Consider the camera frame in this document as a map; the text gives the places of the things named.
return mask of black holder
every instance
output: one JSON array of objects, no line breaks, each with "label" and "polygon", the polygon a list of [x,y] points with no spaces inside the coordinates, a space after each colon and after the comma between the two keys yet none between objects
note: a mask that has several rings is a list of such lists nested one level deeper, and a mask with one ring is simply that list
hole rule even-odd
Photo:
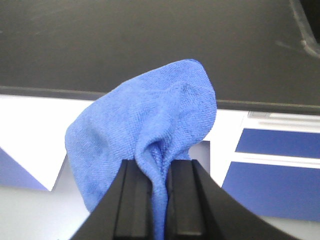
[{"label": "black holder", "polygon": [[[298,240],[247,210],[197,160],[174,160],[167,175],[165,240]],[[71,240],[152,240],[152,184],[123,160],[98,206]]]}]

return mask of desk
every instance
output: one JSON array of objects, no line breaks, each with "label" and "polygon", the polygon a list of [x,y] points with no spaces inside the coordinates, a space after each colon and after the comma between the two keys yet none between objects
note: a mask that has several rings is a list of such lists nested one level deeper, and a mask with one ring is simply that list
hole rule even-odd
[{"label": "desk", "polygon": [[306,51],[299,4],[1,1],[0,94],[96,99],[193,58],[204,65],[220,109],[320,114],[320,58]]}]

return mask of blue stripe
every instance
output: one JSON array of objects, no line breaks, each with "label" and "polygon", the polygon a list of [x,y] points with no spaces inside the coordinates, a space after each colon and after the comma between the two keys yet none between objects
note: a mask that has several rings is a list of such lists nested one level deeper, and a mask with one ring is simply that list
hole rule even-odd
[{"label": "blue stripe", "polygon": [[320,169],[232,162],[222,188],[257,215],[320,222]]},{"label": "blue stripe", "polygon": [[320,133],[244,128],[235,151],[320,159]]},{"label": "blue stripe", "polygon": [[48,190],[1,148],[0,185]]}]

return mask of cloth fold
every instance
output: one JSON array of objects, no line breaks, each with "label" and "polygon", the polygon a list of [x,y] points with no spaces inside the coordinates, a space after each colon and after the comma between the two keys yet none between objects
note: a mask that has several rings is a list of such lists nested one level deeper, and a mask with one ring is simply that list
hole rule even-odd
[{"label": "cloth fold", "polygon": [[154,238],[164,239],[170,162],[211,130],[214,89],[203,66],[185,59],[134,77],[86,108],[65,135],[68,159],[92,212],[122,159],[135,160],[152,182]]}]

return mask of blue microfiber cloth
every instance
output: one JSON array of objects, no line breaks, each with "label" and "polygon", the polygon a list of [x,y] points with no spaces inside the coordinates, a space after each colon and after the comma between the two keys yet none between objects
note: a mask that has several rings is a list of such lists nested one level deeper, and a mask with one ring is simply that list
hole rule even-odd
[{"label": "blue microfiber cloth", "polygon": [[135,160],[152,182],[154,237],[164,239],[170,162],[189,160],[216,117],[214,89],[203,66],[186,59],[134,77],[101,97],[65,136],[68,159],[92,212],[123,159]]}]

